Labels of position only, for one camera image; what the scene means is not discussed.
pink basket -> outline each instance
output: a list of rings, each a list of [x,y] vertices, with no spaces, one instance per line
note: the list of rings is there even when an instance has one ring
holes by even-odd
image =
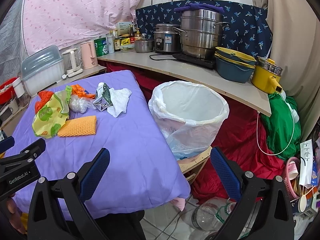
[[[289,195],[289,198],[290,200],[294,200],[294,199],[297,199],[299,198],[299,196],[294,192],[292,186],[291,186],[291,183],[290,183],[290,180],[289,180],[289,171],[288,171],[288,166],[289,166],[289,163],[294,161],[296,163],[296,166],[297,166],[297,169],[298,171],[300,170],[300,160],[296,157],[291,157],[286,165],[285,165],[285,169],[283,170],[283,173],[281,175],[283,181],[284,181],[284,184],[285,184],[285,187],[287,189],[287,192],[288,192],[288,195]]]

crumpled paper towel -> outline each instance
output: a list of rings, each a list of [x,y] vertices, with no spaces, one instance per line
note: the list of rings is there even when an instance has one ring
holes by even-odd
[[[109,106],[107,111],[113,117],[118,117],[121,112],[125,113],[127,111],[129,96],[132,94],[132,92],[127,88],[120,90],[114,90],[114,88],[110,88],[109,92],[113,106]]]

blue bowl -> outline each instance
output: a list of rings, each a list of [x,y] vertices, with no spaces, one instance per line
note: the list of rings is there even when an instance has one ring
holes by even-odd
[[[238,83],[246,83],[254,71],[252,68],[232,64],[218,57],[216,57],[216,68],[224,79]]]

pink electric kettle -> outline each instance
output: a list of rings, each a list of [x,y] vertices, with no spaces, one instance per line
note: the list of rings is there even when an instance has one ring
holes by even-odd
[[[82,43],[81,47],[81,55],[82,55],[82,62],[83,68],[88,69],[98,65],[96,50],[94,48],[94,42],[88,41]]]

navy palm tree fabric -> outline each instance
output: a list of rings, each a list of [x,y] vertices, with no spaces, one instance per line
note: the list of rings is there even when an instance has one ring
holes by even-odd
[[[140,32],[152,38],[158,23],[171,22],[180,25],[182,13],[175,12],[174,9],[190,2],[223,7],[223,21],[230,24],[223,31],[222,47],[254,57],[266,57],[272,42],[272,33],[266,22],[268,11],[242,3],[221,0],[180,0],[150,5],[136,10]]]

